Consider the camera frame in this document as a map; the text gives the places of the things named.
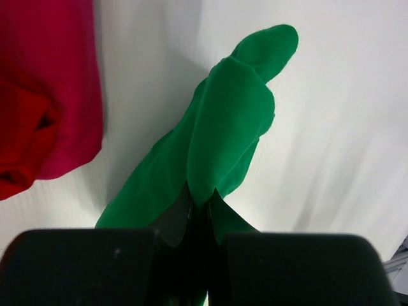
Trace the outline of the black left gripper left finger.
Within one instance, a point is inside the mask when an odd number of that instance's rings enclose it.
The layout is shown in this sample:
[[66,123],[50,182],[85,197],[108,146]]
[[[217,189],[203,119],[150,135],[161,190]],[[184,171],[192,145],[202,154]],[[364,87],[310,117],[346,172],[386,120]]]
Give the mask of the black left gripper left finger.
[[1,304],[190,305],[192,212],[184,187],[140,229],[25,231],[1,260]]

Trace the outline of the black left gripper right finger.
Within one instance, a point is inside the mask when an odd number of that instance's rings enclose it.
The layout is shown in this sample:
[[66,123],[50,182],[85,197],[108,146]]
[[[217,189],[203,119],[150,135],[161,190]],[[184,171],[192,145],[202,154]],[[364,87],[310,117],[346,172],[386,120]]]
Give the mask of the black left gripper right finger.
[[211,305],[397,305],[364,238],[266,233],[214,193],[207,202]]

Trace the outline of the green t shirt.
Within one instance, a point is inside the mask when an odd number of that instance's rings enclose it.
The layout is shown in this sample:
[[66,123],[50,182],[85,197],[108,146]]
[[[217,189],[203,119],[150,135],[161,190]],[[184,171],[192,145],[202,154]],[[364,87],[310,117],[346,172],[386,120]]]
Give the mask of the green t shirt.
[[274,119],[267,83],[296,52],[298,33],[276,25],[248,35],[196,88],[181,121],[151,148],[97,221],[139,228],[155,221],[187,186],[196,239],[204,244],[205,203],[244,180],[260,137]]

